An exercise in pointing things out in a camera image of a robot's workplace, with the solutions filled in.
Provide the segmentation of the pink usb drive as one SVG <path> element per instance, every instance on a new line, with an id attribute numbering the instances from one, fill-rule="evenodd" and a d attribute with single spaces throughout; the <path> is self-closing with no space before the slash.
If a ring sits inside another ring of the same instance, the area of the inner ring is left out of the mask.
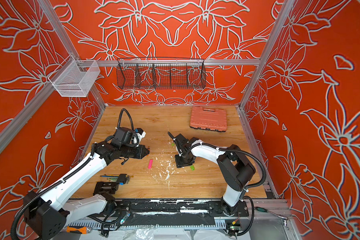
<path id="1" fill-rule="evenodd" d="M 148 169 L 151 169 L 153 166 L 153 159 L 150 159 L 149 161 L 149 165 L 148 165 Z"/>

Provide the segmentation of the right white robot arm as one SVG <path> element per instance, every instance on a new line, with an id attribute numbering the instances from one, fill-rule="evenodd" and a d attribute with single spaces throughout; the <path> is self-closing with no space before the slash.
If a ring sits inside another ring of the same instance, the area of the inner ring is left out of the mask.
<path id="1" fill-rule="evenodd" d="M 175 155 L 177 168 L 192 166 L 196 158 L 206 159 L 219 166 L 227 188 L 216 210 L 217 213 L 235 215 L 239 202 L 248 198 L 246 192 L 263 185 L 267 179 L 264 164 L 237 145 L 217 147 L 197 138 L 189 140 L 181 134 L 175 137 L 168 132 L 168 135 L 178 151 Z"/>

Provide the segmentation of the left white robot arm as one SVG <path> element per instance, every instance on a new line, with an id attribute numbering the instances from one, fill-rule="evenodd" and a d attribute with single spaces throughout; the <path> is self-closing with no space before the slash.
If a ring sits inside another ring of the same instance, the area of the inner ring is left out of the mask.
<path id="1" fill-rule="evenodd" d="M 40 240 L 56 236 L 71 222 L 99 214 L 109 208 L 112 197 L 108 193 L 69 203 L 71 196 L 96 173 L 109 166 L 114 160 L 141 160 L 150 151 L 141 144 L 146 132 L 141 128 L 121 127 L 100 143 L 93 143 L 90 153 L 63 177 L 38 193 L 28 192 L 23 198 L 23 206 L 16 213 L 10 237 L 18 240 L 17 228 L 20 220 L 37 234 Z"/>

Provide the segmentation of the hex key set holder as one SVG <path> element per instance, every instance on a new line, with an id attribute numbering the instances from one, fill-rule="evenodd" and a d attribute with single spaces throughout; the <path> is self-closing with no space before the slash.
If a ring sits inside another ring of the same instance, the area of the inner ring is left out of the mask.
<path id="1" fill-rule="evenodd" d="M 115 182 L 119 185 L 126 185 L 130 181 L 130 176 L 127 174 L 119 174 L 119 175 L 105 174 L 105 175 L 100 175 L 100 177 L 106 178 L 110 182 Z"/>

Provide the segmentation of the black bit holder block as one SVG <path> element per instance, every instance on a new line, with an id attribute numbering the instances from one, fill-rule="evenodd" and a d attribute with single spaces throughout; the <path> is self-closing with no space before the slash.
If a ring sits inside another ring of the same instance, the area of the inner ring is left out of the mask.
<path id="1" fill-rule="evenodd" d="M 93 195 L 100 194 L 102 192 L 114 195 L 119 189 L 119 183 L 116 182 L 97 182 Z"/>

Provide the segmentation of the red plastic tool case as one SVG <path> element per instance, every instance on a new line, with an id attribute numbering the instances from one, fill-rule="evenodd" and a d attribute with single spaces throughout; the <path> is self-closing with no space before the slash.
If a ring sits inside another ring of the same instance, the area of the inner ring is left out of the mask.
<path id="1" fill-rule="evenodd" d="M 206 107 L 193 107 L 190 127 L 199 130 L 226 132 L 228 129 L 227 111 Z"/>

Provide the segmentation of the clear plastic bin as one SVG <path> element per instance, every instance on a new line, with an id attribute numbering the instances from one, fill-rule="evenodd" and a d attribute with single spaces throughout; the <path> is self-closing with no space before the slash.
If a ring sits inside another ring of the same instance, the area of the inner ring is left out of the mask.
<path id="1" fill-rule="evenodd" d="M 86 97 L 99 74 L 97 61 L 79 61 L 69 55 L 50 74 L 48 80 L 61 97 Z"/>

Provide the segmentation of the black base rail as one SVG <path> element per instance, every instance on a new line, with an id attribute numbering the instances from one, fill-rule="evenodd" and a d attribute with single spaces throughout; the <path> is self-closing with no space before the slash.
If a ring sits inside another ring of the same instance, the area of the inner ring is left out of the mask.
<path id="1" fill-rule="evenodd" d="M 109 221 L 124 220 L 122 230 L 139 228 L 184 228 L 225 230 L 246 227 L 250 207 L 239 202 L 236 208 L 223 207 L 221 199 L 117 199 L 116 213 Z"/>

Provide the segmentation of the orange handled wrench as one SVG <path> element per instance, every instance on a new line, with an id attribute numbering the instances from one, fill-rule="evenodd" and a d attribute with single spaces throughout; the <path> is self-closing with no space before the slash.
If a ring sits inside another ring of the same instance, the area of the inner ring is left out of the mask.
<path id="1" fill-rule="evenodd" d="M 90 234 L 92 231 L 93 231 L 93 229 L 91 227 L 66 226 L 66 227 L 63 227 L 60 232 L 86 235 L 86 234 Z"/>

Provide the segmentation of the green handled screwdriver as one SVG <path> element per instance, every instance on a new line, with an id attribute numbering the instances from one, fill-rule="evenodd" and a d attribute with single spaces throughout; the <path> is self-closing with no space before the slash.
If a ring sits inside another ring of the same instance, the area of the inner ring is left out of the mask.
<path id="1" fill-rule="evenodd" d="M 262 207 L 255 207 L 255 210 L 257 210 L 258 212 L 261 212 L 261 213 L 268 213 L 268 214 L 274 215 L 274 216 L 276 216 L 276 217 L 278 217 L 280 219 L 286 220 L 286 221 L 289 220 L 289 218 L 286 217 L 286 216 L 276 214 L 276 213 L 274 213 L 274 212 L 272 212 L 272 211 L 270 211 L 268 209 L 262 208 Z"/>

